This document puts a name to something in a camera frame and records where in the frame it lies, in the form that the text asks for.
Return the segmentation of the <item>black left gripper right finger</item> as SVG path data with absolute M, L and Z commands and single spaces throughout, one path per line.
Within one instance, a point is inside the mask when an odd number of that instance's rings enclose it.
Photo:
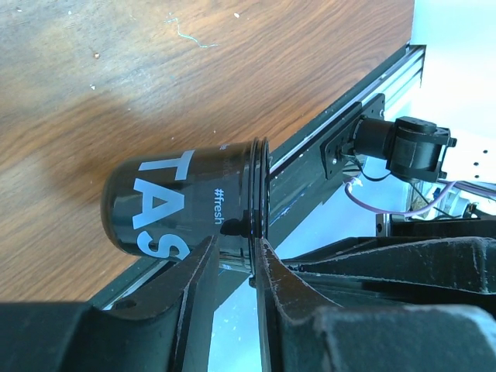
M 493 371 L 495 241 L 348 238 L 254 247 L 265 371 Z

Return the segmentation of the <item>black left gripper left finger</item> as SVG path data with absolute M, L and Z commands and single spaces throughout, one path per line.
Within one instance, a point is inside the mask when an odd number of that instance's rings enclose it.
M 206 371 L 219 249 L 205 238 L 181 262 L 117 301 L 1 305 L 3 371 Z

